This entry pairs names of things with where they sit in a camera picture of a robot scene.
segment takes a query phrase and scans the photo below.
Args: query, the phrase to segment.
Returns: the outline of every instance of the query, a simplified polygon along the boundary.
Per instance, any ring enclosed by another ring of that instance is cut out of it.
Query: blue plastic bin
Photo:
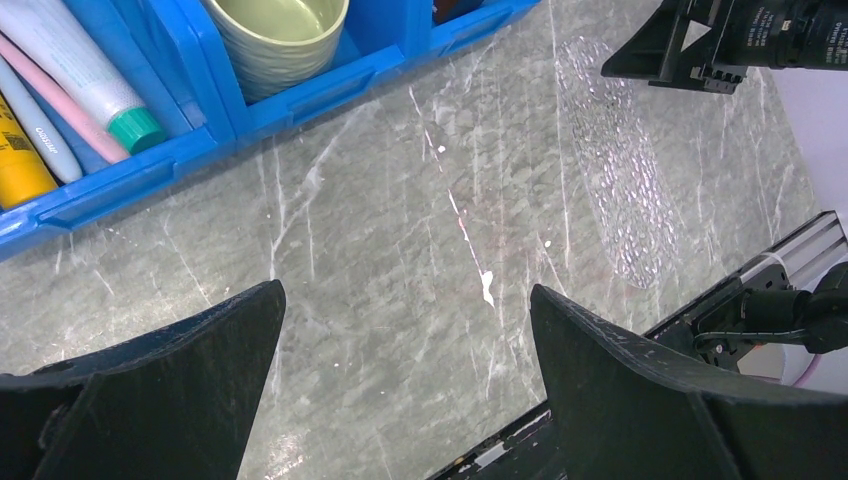
[[[350,0],[330,69],[250,106],[201,0],[64,1],[170,139],[107,165],[45,107],[88,175],[0,214],[0,259],[71,232],[417,65],[456,52],[518,20],[540,0],[487,0],[439,26],[432,21],[432,0]]]

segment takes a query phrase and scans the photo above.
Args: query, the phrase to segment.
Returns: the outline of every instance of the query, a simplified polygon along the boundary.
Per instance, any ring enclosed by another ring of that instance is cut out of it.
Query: green cap
[[[115,117],[109,124],[109,133],[118,139],[130,155],[155,147],[168,138],[159,122],[144,107],[127,110]]]

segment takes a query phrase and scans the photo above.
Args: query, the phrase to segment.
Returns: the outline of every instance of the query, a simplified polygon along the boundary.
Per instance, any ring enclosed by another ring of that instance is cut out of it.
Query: marble countertop
[[[658,2],[543,2],[458,56],[0,265],[0,371],[280,278],[240,477],[423,478],[544,399],[541,282],[643,332],[818,209],[768,72],[592,72]]]

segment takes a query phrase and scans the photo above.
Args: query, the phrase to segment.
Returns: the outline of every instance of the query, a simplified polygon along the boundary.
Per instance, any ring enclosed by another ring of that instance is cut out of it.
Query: yellow bottle
[[[0,206],[8,210],[58,188],[0,95]]]

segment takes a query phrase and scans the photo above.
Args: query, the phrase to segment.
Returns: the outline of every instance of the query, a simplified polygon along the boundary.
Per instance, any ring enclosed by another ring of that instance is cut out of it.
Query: pink stick
[[[18,47],[0,34],[0,55],[47,101],[76,132],[109,163],[118,163],[130,154],[109,132],[91,118],[50,75],[33,63]]]

